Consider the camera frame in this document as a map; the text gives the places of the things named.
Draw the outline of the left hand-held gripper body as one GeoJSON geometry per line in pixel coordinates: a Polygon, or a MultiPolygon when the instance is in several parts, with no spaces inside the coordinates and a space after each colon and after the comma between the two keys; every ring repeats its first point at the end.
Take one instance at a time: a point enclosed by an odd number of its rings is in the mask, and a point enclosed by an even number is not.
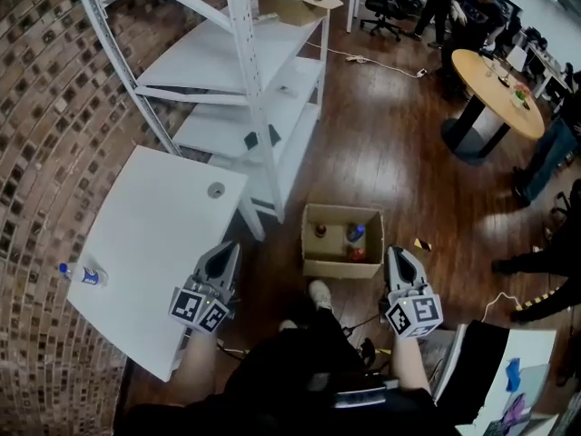
{"type": "Polygon", "coordinates": [[[233,316],[233,303],[232,281],[193,274],[182,288],[174,289],[168,314],[189,329],[213,334],[227,317],[233,316]]]}

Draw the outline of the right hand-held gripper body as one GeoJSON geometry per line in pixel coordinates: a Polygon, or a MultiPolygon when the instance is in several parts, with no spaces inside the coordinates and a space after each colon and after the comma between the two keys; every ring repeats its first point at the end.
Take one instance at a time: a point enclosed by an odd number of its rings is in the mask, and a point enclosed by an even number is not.
{"type": "Polygon", "coordinates": [[[440,298],[429,284],[388,294],[385,317],[397,337],[424,337],[443,323],[440,298]]]}

